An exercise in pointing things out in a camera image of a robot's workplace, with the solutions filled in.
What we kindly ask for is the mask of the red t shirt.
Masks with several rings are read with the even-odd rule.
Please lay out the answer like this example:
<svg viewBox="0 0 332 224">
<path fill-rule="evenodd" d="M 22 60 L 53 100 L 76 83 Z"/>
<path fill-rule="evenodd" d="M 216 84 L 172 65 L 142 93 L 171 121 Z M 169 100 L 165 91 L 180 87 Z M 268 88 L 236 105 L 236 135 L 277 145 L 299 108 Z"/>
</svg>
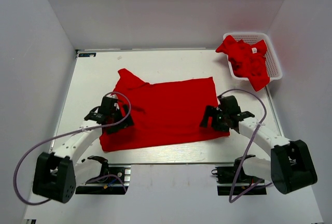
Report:
<svg viewBox="0 0 332 224">
<path fill-rule="evenodd" d="M 150 84 L 129 70 L 118 71 L 120 105 L 131 103 L 134 125 L 100 136 L 104 152 L 207 141 L 229 132 L 203 128 L 206 106 L 218 105 L 212 77 Z"/>
</svg>

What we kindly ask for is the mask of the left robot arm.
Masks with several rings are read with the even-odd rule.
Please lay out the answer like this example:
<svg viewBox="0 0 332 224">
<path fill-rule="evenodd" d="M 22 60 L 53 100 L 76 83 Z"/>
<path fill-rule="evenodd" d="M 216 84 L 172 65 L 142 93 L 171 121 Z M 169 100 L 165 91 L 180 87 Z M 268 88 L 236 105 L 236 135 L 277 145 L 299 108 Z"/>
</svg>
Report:
<svg viewBox="0 0 332 224">
<path fill-rule="evenodd" d="M 115 133 L 132 126 L 132 105 L 121 93 L 112 92 L 102 98 L 100 106 L 89 111 L 78 130 L 51 153 L 38 156 L 32 191 L 61 203 L 68 202 L 76 188 L 86 183 L 104 182 L 111 177 L 108 160 L 85 151 L 103 133 Z"/>
</svg>

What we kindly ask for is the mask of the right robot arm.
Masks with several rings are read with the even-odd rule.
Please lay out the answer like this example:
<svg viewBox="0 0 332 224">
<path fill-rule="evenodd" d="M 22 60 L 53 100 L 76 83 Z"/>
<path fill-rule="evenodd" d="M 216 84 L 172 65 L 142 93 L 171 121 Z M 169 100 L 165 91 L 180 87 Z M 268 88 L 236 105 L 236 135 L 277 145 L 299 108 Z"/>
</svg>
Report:
<svg viewBox="0 0 332 224">
<path fill-rule="evenodd" d="M 260 159 L 249 154 L 235 159 L 233 167 L 219 169 L 218 182 L 225 184 L 232 180 L 231 188 L 237 183 L 258 185 L 260 181 L 269 181 L 282 194 L 288 194 L 317 183 L 317 173 L 307 144 L 302 140 L 291 141 L 280 136 L 259 122 L 249 111 L 242 111 L 234 96 L 219 96 L 219 105 L 206 106 L 201 127 L 211 127 L 215 131 L 234 130 L 249 138 L 269 156 Z"/>
</svg>

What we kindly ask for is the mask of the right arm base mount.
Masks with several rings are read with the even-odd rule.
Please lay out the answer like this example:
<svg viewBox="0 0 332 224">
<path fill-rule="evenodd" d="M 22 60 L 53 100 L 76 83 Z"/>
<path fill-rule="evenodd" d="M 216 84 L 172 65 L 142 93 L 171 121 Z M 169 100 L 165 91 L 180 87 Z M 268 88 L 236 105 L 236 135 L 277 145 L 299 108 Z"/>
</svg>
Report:
<svg viewBox="0 0 332 224">
<path fill-rule="evenodd" d="M 211 170 L 211 174 L 216 177 L 218 196 L 229 195 L 235 173 L 236 170 L 233 166 L 218 166 Z M 239 195 L 258 181 L 259 178 L 247 176 L 241 171 L 234 187 L 233 196 Z M 245 195 L 266 195 L 267 191 L 264 185 L 265 181 L 262 180 L 254 189 L 247 192 Z"/>
</svg>

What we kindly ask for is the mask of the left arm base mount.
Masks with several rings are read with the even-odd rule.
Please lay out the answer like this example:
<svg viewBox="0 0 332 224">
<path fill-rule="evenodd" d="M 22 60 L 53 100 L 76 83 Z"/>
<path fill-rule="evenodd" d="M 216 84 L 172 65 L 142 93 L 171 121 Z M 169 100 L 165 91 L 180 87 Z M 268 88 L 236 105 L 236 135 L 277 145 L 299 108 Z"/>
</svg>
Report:
<svg viewBox="0 0 332 224">
<path fill-rule="evenodd" d="M 106 176 L 76 188 L 76 195 L 125 195 L 130 184 L 130 165 L 109 165 L 101 174 Z"/>
</svg>

